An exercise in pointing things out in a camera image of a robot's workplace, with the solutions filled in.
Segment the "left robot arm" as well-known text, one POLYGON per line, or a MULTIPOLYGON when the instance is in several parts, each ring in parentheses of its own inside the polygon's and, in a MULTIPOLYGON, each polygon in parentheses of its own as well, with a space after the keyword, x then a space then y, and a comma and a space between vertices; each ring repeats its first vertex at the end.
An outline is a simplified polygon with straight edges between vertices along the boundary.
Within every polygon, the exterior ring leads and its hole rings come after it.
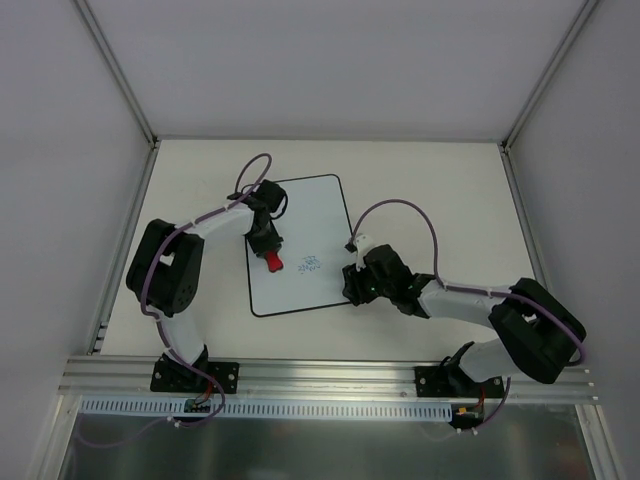
POLYGON ((271 273, 284 269, 279 257, 283 238, 274 221, 284 215, 288 196, 278 184, 264 180, 238 190, 228 202, 183 225, 151 221, 126 274, 126 287, 135 294, 145 316, 151 317, 165 351, 156 362, 154 392, 230 393, 218 380, 221 371, 209 360, 208 348, 189 313, 209 247, 228 238, 243 238, 271 273))

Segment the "red whiteboard eraser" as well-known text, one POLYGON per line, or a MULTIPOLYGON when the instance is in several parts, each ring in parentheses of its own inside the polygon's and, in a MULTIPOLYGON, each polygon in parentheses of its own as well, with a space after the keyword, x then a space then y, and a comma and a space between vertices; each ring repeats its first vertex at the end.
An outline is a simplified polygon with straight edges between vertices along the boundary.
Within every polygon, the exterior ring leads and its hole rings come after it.
POLYGON ((281 271, 284 268, 284 264, 276 251, 267 252, 265 254, 265 261, 271 273, 281 271))

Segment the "white whiteboard black frame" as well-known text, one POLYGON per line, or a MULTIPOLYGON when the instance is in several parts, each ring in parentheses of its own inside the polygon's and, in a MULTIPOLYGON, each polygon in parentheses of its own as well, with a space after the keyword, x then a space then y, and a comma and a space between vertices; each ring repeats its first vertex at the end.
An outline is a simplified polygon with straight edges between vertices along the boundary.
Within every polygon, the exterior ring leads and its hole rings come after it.
POLYGON ((283 268, 270 272, 247 252, 250 308, 258 318, 346 305, 342 269, 354 262, 345 249, 352 226, 340 178, 326 174, 282 180, 285 214, 274 221, 283 238, 283 268))

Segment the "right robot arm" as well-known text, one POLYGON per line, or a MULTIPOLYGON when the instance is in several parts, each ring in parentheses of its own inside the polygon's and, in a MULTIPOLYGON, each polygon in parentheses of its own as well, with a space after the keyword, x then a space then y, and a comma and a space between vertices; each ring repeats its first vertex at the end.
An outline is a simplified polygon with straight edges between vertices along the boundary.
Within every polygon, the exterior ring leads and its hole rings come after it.
POLYGON ((453 285, 412 272, 390 245, 375 245, 364 235, 345 248, 356 256, 342 270, 342 294, 352 305, 385 298, 407 316, 448 318, 495 332, 496 339, 470 341, 437 368, 434 381, 449 395, 469 396, 484 382, 517 373, 552 384, 583 358, 585 327, 531 278, 504 289, 453 285))

